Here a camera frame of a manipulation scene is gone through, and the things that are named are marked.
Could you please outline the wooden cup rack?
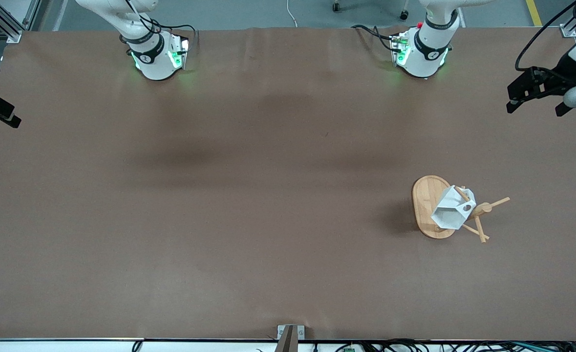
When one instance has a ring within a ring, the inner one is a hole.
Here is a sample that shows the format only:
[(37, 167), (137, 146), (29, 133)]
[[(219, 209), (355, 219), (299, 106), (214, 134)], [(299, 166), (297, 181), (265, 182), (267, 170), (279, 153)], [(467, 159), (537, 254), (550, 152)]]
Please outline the wooden cup rack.
[[(450, 238), (457, 232), (452, 229), (440, 229), (435, 222), (431, 219), (431, 214), (435, 209), (444, 189), (455, 184), (451, 184), (440, 176), (427, 175), (417, 179), (411, 189), (411, 202), (413, 203), (413, 211), (416, 224), (427, 238), (431, 239), (446, 239)], [(468, 189), (465, 186), (457, 186), (457, 191), (461, 196), (466, 196), (461, 192), (461, 189)], [(509, 202), (510, 198), (503, 198), (495, 202), (477, 202), (477, 207), (473, 210), (469, 219), (462, 224), (460, 229), (466, 230), (478, 236), (480, 242), (486, 243), (489, 236), (485, 234), (484, 226), (482, 225), (482, 216), (491, 213), (495, 207)]]

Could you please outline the white angular faceted cup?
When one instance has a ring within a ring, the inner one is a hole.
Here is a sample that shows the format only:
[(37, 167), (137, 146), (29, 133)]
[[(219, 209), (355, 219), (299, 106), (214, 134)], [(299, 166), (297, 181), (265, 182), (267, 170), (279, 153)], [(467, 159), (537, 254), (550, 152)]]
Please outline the white angular faceted cup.
[(463, 197), (457, 188), (452, 185), (444, 189), (431, 214), (431, 219), (440, 229), (460, 229), (477, 207), (473, 191), (461, 189), (461, 192), (466, 195)]

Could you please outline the aluminium frame post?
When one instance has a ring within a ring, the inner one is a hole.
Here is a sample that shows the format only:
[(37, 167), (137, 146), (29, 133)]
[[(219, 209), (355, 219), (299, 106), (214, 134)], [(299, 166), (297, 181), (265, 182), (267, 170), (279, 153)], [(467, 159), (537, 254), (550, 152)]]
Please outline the aluminium frame post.
[(51, 10), (56, 9), (58, 0), (28, 0), (29, 5), (23, 19), (23, 26), (29, 31), (43, 31), (49, 27)]

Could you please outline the metal bracket with post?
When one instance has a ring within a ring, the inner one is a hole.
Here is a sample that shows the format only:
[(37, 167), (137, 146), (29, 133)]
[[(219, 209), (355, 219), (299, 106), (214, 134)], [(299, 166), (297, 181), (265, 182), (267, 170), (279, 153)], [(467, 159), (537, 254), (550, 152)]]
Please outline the metal bracket with post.
[(299, 352), (299, 342), (305, 339), (305, 331), (305, 325), (278, 325), (274, 352)]

